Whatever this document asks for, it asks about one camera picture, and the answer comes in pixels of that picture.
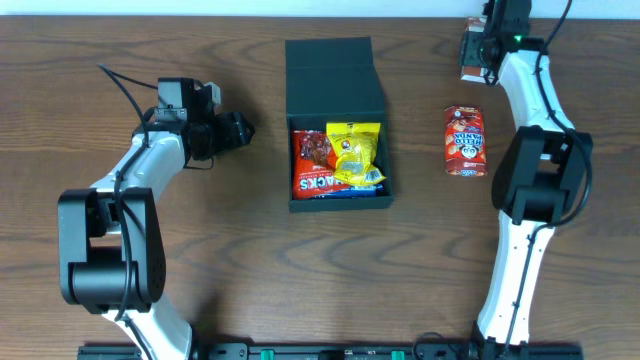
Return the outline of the yellow snack bag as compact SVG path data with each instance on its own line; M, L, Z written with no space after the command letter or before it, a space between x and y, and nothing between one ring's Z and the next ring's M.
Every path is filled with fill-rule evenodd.
M374 165L380 130L380 123L326 124L326 135L336 155L336 179L351 186L373 186L386 179Z

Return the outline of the Hello Panda biscuit box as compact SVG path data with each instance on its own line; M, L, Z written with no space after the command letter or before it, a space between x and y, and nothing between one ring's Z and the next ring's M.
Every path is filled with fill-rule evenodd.
M488 173L482 109L453 105L445 110L445 170L449 175L483 177Z

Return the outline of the brown drink carton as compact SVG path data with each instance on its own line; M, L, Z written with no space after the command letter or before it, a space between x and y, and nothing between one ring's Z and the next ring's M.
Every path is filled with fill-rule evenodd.
M482 35L484 27L486 25L486 18L480 17L468 17L466 20L466 28L463 33L463 38L460 48L460 65L461 65L461 80L470 82L484 82L484 75L487 73L487 69L482 65L464 65L463 60L469 58L475 60L478 55L473 55L470 48L476 43L475 35Z

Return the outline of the blue cookie packet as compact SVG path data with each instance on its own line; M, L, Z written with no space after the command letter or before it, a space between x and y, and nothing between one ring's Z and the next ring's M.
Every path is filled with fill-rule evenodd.
M361 197L376 197L379 192L384 189L382 184L367 185L367 186L348 186L344 189L332 190L328 193L319 195L319 198L361 198Z

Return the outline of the red Hacks candy bag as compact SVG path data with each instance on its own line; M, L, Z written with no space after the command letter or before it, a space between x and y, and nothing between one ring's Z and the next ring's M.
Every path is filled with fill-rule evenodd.
M306 200L333 196L350 185L334 176L337 157L324 132L296 130L292 132L293 180L292 197Z

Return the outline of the black gift box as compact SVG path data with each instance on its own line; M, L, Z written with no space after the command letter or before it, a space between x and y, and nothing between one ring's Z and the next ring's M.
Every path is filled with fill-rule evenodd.
M374 165L386 177L375 196L289 199L289 211L384 209L394 201L384 91L369 37L287 40L287 130L324 131L329 122L379 123Z

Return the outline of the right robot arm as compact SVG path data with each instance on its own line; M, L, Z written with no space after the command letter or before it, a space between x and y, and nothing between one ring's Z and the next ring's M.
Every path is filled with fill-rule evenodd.
M462 359L579 359L577 345L532 345L529 315L544 252L584 209L593 168L590 134L564 113L550 74L552 35L530 33L529 1L489 0L481 30L464 33L459 63L501 86L516 133L495 171L499 243L486 301Z

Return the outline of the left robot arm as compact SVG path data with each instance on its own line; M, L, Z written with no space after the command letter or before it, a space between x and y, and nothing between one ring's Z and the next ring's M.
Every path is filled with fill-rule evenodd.
M139 359L207 359L164 293L166 257L156 202L190 161L212 161L246 146L254 127L239 112L217 112L220 88L161 78L156 106L140 111L131 146L102 179L58 200L60 291L120 327Z

